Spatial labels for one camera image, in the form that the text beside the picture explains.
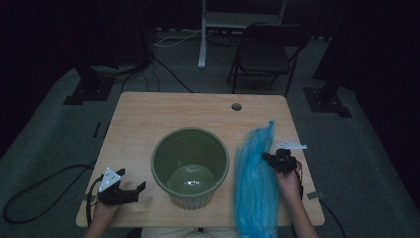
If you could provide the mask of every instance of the white desk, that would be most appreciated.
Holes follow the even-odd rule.
[[[198,58],[198,68],[200,69],[203,69],[206,66],[207,27],[245,29],[248,25],[252,23],[281,24],[284,9],[287,3],[287,0],[281,1],[281,6],[277,15],[261,15],[245,13],[207,12],[207,1],[202,1],[203,10],[201,15],[201,45],[200,56]]]

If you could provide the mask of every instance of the wooden table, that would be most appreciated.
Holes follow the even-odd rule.
[[[234,103],[240,103],[242,110],[233,110]],[[233,193],[237,149],[250,131],[267,127],[269,120],[275,121],[272,154],[277,143],[299,143],[282,96],[125,92],[118,102],[88,188],[107,167],[114,171],[126,169],[122,189],[134,189],[141,182],[147,182],[139,202],[124,204],[113,226],[235,226]],[[164,135],[182,127],[201,127],[215,133],[225,143],[231,159],[228,175],[210,203],[192,211],[174,205],[155,182],[151,171],[155,145]],[[314,191],[303,152],[294,150],[292,155],[303,164],[305,193]],[[304,195],[303,203],[312,223],[323,224],[325,218],[319,200],[309,200]],[[280,226],[290,224],[284,202],[280,202],[278,222]],[[85,202],[80,206],[76,223],[86,226]]]

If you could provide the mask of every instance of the grommet hole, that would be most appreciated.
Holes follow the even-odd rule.
[[[241,111],[242,110],[242,105],[239,104],[239,103],[234,103],[234,104],[232,104],[232,109],[234,111]]]

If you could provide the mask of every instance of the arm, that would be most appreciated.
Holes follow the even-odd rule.
[[[105,205],[102,202],[97,203],[95,205],[92,223],[90,223],[84,238],[102,237],[120,207],[121,205]]]
[[[299,192],[299,177],[295,172],[282,175],[275,173],[280,190],[284,196],[287,206],[290,209],[291,222],[298,237],[319,237],[313,227]]]

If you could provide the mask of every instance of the cable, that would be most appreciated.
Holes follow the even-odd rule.
[[[123,84],[121,85],[121,89],[120,89],[120,93],[123,93],[124,92],[124,85],[126,85],[126,83],[127,83],[127,81],[132,77],[132,76],[134,76],[136,73],[139,73],[139,72],[141,72],[141,70],[135,70],[135,71],[133,71],[129,76],[127,76],[126,77],[126,79],[124,79],[124,81],[123,81]]]
[[[104,178],[103,175],[101,175],[99,178],[97,178],[92,186],[89,189],[89,192],[87,192],[87,198],[86,198],[86,220],[87,220],[87,226],[90,226],[90,223],[92,223],[92,215],[91,215],[91,198],[92,198],[92,192],[93,192],[93,187],[95,187],[95,185],[97,183],[99,183],[100,181],[102,181],[102,179]]]
[[[145,75],[144,74],[142,74],[142,77],[145,79],[145,81],[146,81],[146,91],[147,92],[150,92],[149,91],[149,79],[147,78],[147,77],[145,77]]]
[[[222,44],[222,43],[218,43],[216,41],[212,41],[212,40],[210,40],[210,38],[207,39],[207,42],[211,43],[211,44],[215,44],[218,47],[223,47],[223,48],[231,48],[231,47],[235,47],[235,46],[238,45],[238,41],[235,39],[234,36],[229,36],[228,34],[223,33],[222,30],[218,30],[217,36],[221,36],[222,39],[228,39],[230,43],[229,44]]]
[[[172,74],[175,79],[185,88],[187,89],[189,92],[194,93],[191,89],[189,89],[176,75],[175,73],[173,73],[166,65],[164,65],[160,60],[158,60],[157,58],[154,58],[154,60],[156,60],[158,63],[160,63],[160,65],[162,65],[164,68],[166,68],[166,70],[168,72],[170,72],[170,74]]]
[[[96,201],[95,203],[91,204],[90,206],[94,206],[94,205],[98,204],[99,202],[101,202],[101,201]]]
[[[327,204],[325,204],[325,202],[320,198],[319,201],[321,202],[321,204],[328,210],[328,212],[330,212],[330,214],[333,216],[334,220],[336,220],[337,225],[340,227],[340,230],[343,234],[344,238],[350,238],[350,236],[348,236],[346,234],[346,231],[344,230],[342,224],[340,223],[339,219],[337,218],[337,216],[334,214],[334,212],[330,209],[330,207],[327,206]]]
[[[200,33],[201,31],[198,31],[198,32],[195,32],[194,34],[192,34],[191,36],[189,36],[189,37],[167,37],[167,38],[164,38],[164,39],[162,39],[162,40],[160,40],[160,41],[158,41],[157,43],[155,43],[155,44],[153,44],[153,46],[154,47],[163,47],[163,48],[169,48],[169,47],[174,47],[174,46],[176,46],[176,45],[178,45],[178,44],[180,44],[180,43],[182,43],[182,42],[184,42],[184,41],[186,41],[186,40],[188,40],[188,39],[190,39],[190,38],[193,38],[195,35],[197,35],[198,33]],[[169,39],[182,39],[181,41],[179,41],[179,42],[177,42],[177,43],[175,43],[175,44],[172,44],[172,45],[168,45],[168,46],[163,46],[163,45],[160,45],[159,43],[162,43],[162,42],[164,42],[164,41],[166,41],[166,40],[169,40]]]
[[[299,164],[299,167],[300,167],[300,175],[299,175],[299,172],[297,170],[294,170],[294,174],[297,176],[297,179],[299,180],[299,193],[300,193],[300,199],[302,199],[303,198],[303,185],[302,185],[303,170],[302,170],[302,163],[300,163],[298,161],[296,161],[296,163]],[[298,238],[297,237],[296,230],[294,229],[293,223],[291,223],[290,228],[291,228],[291,235],[293,236],[293,238]]]
[[[157,79],[157,91],[160,92],[160,81],[158,80],[158,76],[155,74],[155,64],[152,62],[152,74]]]
[[[70,166],[70,167],[64,168],[64,169],[62,169],[62,170],[60,170],[60,171],[52,174],[51,176],[49,176],[47,178],[44,178],[41,181],[38,181],[38,182],[36,182],[36,183],[28,186],[27,188],[19,191],[18,193],[16,193],[15,195],[13,195],[11,198],[9,198],[9,200],[6,202],[6,205],[4,206],[4,209],[3,209],[3,219],[6,222],[8,222],[8,223],[19,225],[19,224],[29,223],[29,222],[34,221],[34,220],[40,218],[41,216],[45,215],[47,212],[49,212],[62,199],[62,197],[65,195],[65,193],[69,191],[69,189],[76,183],[76,181],[87,170],[89,170],[89,169],[93,170],[92,165],[95,164],[95,162],[96,162],[96,160],[94,160],[93,162],[91,162],[88,166],[86,166],[86,165],[74,165],[74,166]],[[56,176],[56,175],[58,175],[58,174],[60,174],[60,173],[62,173],[64,171],[68,171],[68,170],[75,169],[75,168],[84,168],[84,170],[79,175],[77,175],[77,177],[69,184],[69,186],[58,196],[58,198],[46,210],[44,210],[43,212],[41,212],[40,214],[38,214],[38,215],[36,215],[34,217],[31,217],[31,218],[28,218],[28,219],[25,219],[25,220],[13,220],[12,218],[9,217],[9,215],[8,215],[9,206],[11,205],[11,203],[13,201],[15,201],[22,194],[24,194],[25,192],[27,192],[29,190],[32,190],[32,189],[40,186],[41,184],[43,184],[47,180],[51,179],[52,177],[54,177],[54,176]]]
[[[140,70],[141,70],[141,67],[139,65],[137,65],[135,67],[132,67],[132,68],[129,68],[129,69],[126,69],[126,70],[123,70],[123,71],[118,71],[118,72],[115,73],[115,76],[122,76],[122,75],[125,75],[125,74],[138,72]]]

